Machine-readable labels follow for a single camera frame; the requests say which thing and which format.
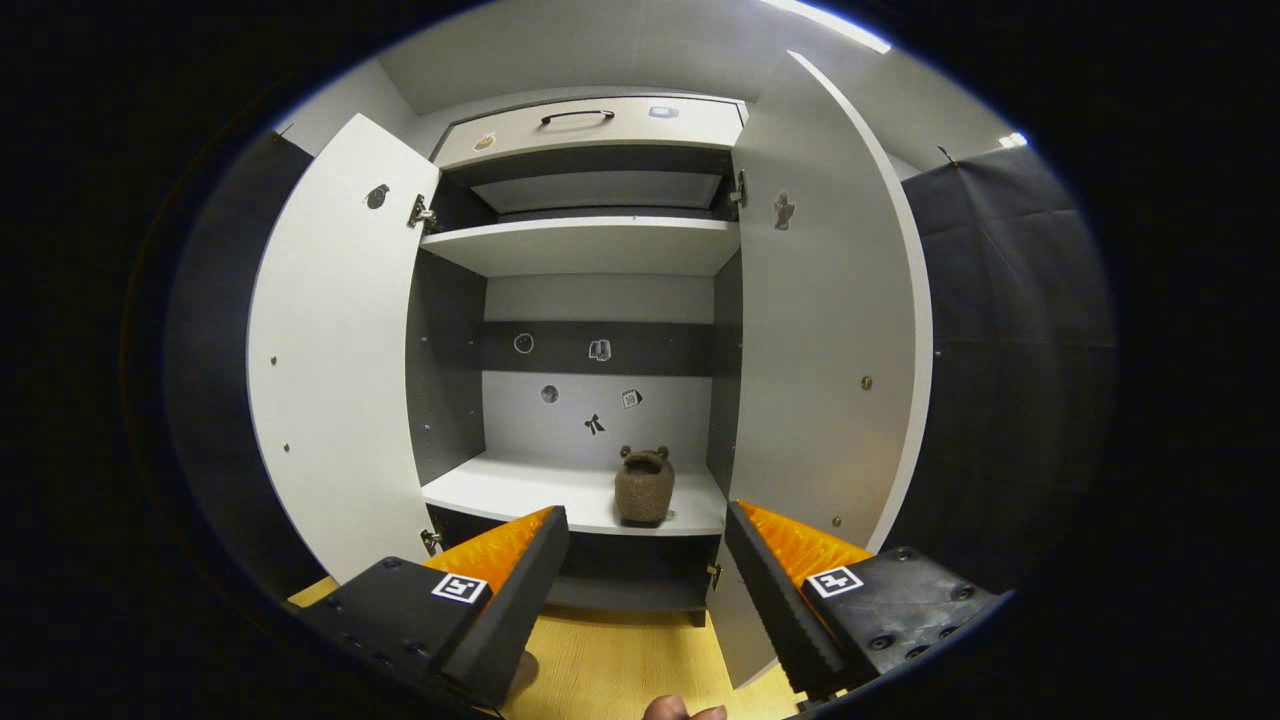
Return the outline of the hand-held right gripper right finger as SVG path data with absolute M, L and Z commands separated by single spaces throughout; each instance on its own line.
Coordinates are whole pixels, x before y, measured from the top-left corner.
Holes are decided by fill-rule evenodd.
M 854 691 L 942 646 L 1005 600 L 920 550 L 879 553 L 733 501 L 724 539 L 788 684 Z

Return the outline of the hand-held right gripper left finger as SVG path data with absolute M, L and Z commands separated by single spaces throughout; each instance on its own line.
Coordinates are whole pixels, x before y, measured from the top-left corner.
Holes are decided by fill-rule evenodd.
M 497 708 L 568 547 L 567 512 L 548 506 L 424 562 L 380 559 L 298 616 L 399 685 Z

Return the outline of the white shoe cabinet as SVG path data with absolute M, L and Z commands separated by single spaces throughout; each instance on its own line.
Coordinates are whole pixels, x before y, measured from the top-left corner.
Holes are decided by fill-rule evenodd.
M 456 122 L 511 108 L 604 96 L 727 97 L 580 90 L 468 102 L 413 128 L 428 158 Z M 436 234 L 576 217 L 735 222 L 742 176 L 731 149 L 614 146 L 530 152 L 442 172 L 428 205 Z M 563 274 L 486 278 L 419 249 L 408 306 L 406 383 L 421 488 L 490 452 L 561 466 L 669 448 L 726 492 L 737 407 L 733 377 L 741 254 L 712 277 Z M 425 503 L 431 553 L 503 521 Z M 570 530 L 550 602 L 572 609 L 707 616 L 719 536 L 596 536 Z

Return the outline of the white shoe cabinet door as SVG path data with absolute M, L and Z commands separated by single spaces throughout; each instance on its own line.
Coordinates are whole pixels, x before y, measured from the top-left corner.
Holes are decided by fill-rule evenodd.
M 407 409 L 410 293 L 439 169 L 365 115 L 312 160 L 276 218 L 246 342 L 256 441 L 292 527 L 346 583 L 421 562 L 428 510 Z
M 786 51 L 732 150 L 742 347 L 728 500 L 879 551 L 913 480 L 933 313 L 887 152 L 813 61 Z

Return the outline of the white cabinet shelf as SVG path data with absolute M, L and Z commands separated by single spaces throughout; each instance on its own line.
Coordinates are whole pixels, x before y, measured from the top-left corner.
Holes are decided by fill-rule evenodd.
M 563 274 L 712 277 L 739 251 L 735 222 L 576 217 L 426 234 L 421 249 L 486 278 Z
M 668 518 L 654 527 L 626 524 L 614 501 L 617 457 L 604 464 L 561 466 L 480 454 L 426 483 L 422 497 L 435 509 L 509 521 L 562 506 L 571 532 L 596 536 L 719 536 L 726 500 L 700 466 L 676 468 Z

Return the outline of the beige cabinet drawer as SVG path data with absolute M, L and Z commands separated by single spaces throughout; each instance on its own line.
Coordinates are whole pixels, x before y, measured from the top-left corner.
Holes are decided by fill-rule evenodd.
M 616 118 L 579 117 L 540 126 L 558 111 L 605 109 Z M 429 156 L 443 169 L 498 158 L 568 149 L 675 146 L 731 149 L 744 128 L 740 105 L 676 96 L 604 96 L 544 102 L 475 117 L 451 124 Z

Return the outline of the long ceiling light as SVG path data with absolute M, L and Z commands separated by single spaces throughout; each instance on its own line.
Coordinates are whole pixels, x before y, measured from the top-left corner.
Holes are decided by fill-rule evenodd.
M 812 23 L 824 27 L 837 35 L 852 41 L 873 53 L 883 56 L 888 54 L 893 46 L 870 31 L 836 15 L 832 12 L 823 10 L 818 6 L 800 3 L 799 0 L 758 0 L 768 6 L 773 6 L 781 12 L 786 12 L 791 15 L 804 18 Z

